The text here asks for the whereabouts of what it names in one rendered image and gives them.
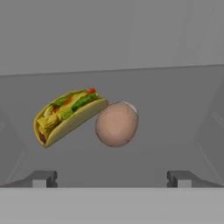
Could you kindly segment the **brown egg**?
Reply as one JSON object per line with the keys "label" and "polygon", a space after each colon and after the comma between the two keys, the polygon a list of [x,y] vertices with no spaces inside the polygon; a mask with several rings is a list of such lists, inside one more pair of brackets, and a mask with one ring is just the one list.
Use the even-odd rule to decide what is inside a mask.
{"label": "brown egg", "polygon": [[95,132],[109,147],[123,147],[136,134],[139,115],[137,108],[126,101],[109,105],[97,117]]}

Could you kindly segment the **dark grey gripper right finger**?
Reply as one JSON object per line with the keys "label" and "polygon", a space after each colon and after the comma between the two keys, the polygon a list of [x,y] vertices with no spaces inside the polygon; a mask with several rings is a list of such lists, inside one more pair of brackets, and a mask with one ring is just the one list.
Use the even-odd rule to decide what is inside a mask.
{"label": "dark grey gripper right finger", "polygon": [[190,171],[168,171],[167,179],[167,186],[174,188],[221,187],[219,184],[199,178]]}

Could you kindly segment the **yellow taco with filling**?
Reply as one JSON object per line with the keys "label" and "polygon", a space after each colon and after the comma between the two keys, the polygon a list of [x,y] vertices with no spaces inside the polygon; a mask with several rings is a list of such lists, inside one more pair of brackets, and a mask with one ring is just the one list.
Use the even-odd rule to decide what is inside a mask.
{"label": "yellow taco with filling", "polygon": [[45,147],[97,115],[109,105],[94,88],[68,92],[42,108],[33,121],[36,138]]}

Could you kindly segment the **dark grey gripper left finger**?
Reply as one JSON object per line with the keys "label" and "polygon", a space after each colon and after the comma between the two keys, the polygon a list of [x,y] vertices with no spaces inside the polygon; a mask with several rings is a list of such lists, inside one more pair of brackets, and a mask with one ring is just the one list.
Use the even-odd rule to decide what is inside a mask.
{"label": "dark grey gripper left finger", "polygon": [[0,188],[11,187],[11,188],[48,188],[57,187],[58,173],[56,171],[34,171],[26,178],[11,182],[6,185],[0,185]]}

